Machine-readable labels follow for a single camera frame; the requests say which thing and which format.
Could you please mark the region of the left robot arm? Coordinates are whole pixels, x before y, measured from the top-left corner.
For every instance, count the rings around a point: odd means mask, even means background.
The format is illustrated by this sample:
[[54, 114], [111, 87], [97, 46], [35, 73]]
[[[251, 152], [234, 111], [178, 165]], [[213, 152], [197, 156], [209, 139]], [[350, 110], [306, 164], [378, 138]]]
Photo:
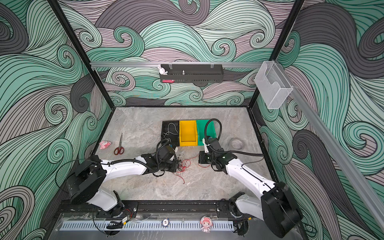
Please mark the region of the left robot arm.
[[119, 217], [125, 205], [116, 191], [109, 191], [102, 184], [125, 176], [142, 176], [159, 171], [175, 173], [180, 161], [178, 146], [170, 139], [161, 140], [153, 154], [143, 154], [133, 159], [101, 160], [97, 155], [84, 160], [67, 178], [66, 185], [73, 205], [91, 204], [103, 210], [108, 218]]

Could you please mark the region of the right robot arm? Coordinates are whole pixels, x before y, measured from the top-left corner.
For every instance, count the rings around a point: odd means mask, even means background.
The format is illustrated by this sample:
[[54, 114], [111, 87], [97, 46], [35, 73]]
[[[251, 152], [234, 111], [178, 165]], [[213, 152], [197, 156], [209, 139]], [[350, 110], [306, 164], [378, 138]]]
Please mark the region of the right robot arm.
[[218, 123], [219, 120], [210, 119], [204, 127], [205, 159], [215, 172], [223, 172], [235, 178], [254, 194], [254, 197], [241, 194], [235, 198], [235, 209], [241, 214], [263, 220], [278, 238], [283, 238], [290, 230], [299, 227], [303, 214], [289, 186], [284, 182], [268, 180], [238, 158], [238, 155], [255, 157], [256, 153], [225, 151], [220, 145], [220, 138], [211, 137], [207, 133], [212, 122]]

